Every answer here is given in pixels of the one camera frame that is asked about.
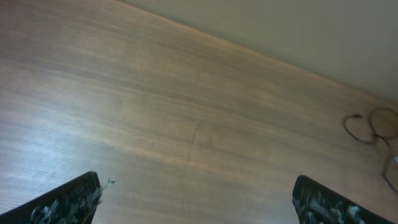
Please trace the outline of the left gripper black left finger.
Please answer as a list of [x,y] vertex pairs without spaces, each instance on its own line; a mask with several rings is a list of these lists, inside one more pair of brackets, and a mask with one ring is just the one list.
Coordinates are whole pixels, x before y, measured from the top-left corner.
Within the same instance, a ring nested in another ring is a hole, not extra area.
[[90,224],[100,204],[102,188],[95,171],[1,214],[1,223]]

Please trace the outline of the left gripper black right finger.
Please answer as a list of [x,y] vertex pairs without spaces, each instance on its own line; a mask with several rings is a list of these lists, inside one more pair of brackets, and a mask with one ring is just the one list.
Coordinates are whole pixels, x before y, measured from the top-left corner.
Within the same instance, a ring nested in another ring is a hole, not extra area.
[[392,224],[306,175],[300,175],[292,192],[300,224]]

